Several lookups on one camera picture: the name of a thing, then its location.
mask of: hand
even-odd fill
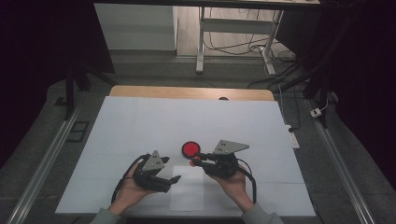
[[[139,203],[146,195],[155,193],[155,191],[140,188],[132,179],[134,169],[136,169],[137,165],[138,163],[132,167],[126,176],[127,179],[123,181],[116,200],[108,207],[108,210],[117,216],[120,216],[129,207]]]
[[[246,176],[241,172],[237,171],[235,175],[228,179],[213,175],[210,175],[210,177],[221,185],[224,192],[238,205],[242,212],[246,213],[254,206],[246,191]]]

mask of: gray carpet floor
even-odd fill
[[[109,76],[122,85],[246,89],[249,83],[265,78],[263,62],[254,59],[205,59],[205,71],[200,76],[195,74],[194,59],[153,58],[140,55],[138,57],[113,58],[113,63],[116,75]],[[280,72],[286,67],[286,64],[278,64],[276,70]],[[250,88],[268,89],[270,87],[271,90],[275,90],[277,84],[272,84],[275,80],[285,82],[300,73],[300,70],[296,70],[288,78],[274,78],[255,84]],[[92,88],[88,92],[85,104],[76,120],[76,129],[78,129],[78,125],[85,125],[87,131],[73,133],[72,130],[68,135],[68,141],[64,143],[24,223],[82,224],[92,220],[92,216],[71,217],[54,214],[68,180],[73,174],[101,104],[111,90],[111,86],[101,79],[92,75],[89,75],[89,78]],[[309,110],[301,94],[303,88],[304,83],[283,92],[282,105],[288,123],[293,127],[297,127],[300,123],[299,129],[295,131],[300,148],[295,150],[295,154],[318,215],[316,217],[282,217],[282,219],[285,223],[361,223],[344,190],[343,183],[333,168],[314,121],[309,116]],[[40,115],[6,166],[0,171],[0,223],[6,223],[62,123],[65,107],[55,103],[64,96],[63,81],[55,83],[49,88],[48,100]],[[280,95],[276,94],[275,97],[280,102]],[[335,107],[336,102],[330,98],[327,108],[329,132],[360,188],[364,200],[377,223],[396,223],[396,193],[394,189],[382,175],[364,146],[338,118]],[[138,218],[124,218],[120,221],[120,223],[157,222],[191,223],[188,220]]]

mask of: wooden floor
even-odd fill
[[[198,40],[199,40],[199,15],[200,8],[198,7],[178,7],[178,30],[177,30],[177,56],[192,56],[197,55]],[[271,21],[274,15],[272,10],[258,10],[258,9],[244,9],[244,8],[218,8],[207,7],[205,9],[206,18],[217,19],[234,19],[234,20],[260,20]],[[253,34],[228,34],[228,33],[214,33],[205,32],[205,56],[238,56],[238,57],[261,57],[259,50],[257,52],[248,52],[250,46],[264,45],[268,35],[253,35]],[[280,43],[275,43],[272,46],[274,54],[286,50]],[[224,48],[227,46],[241,45],[242,46],[222,49],[230,53],[214,48]]]

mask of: person's right hand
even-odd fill
[[[221,185],[224,192],[238,205],[242,212],[246,213],[246,211],[254,206],[253,201],[250,200],[246,191],[246,176],[241,172],[237,171],[235,175],[228,179],[222,179],[213,175],[210,175],[210,177]]]

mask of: white sheet of paper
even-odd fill
[[[181,175],[181,178],[171,188],[171,210],[204,210],[203,169],[191,166],[174,166],[175,175]]]
[[[188,173],[203,174],[202,169],[189,167],[181,147],[188,141],[195,141],[203,153],[212,152],[220,139],[250,146],[236,152],[235,156],[252,168],[262,207],[281,216],[315,215],[277,102],[134,97],[105,99],[56,213],[94,214],[100,207],[108,207],[111,194],[129,165],[140,155],[154,150],[162,157],[170,157],[158,177],[169,179],[174,174],[183,175],[182,171],[187,172],[187,168],[179,171],[177,167],[186,166]],[[201,186],[194,192],[201,196],[189,198],[188,192],[181,192],[187,189],[177,189],[184,185],[183,176],[168,193],[150,194],[125,215],[241,215],[219,184],[207,175],[200,181],[196,176],[190,180],[186,178],[190,184],[202,182],[194,185]],[[247,190],[251,195],[249,181]],[[189,203],[198,198],[203,201]]]

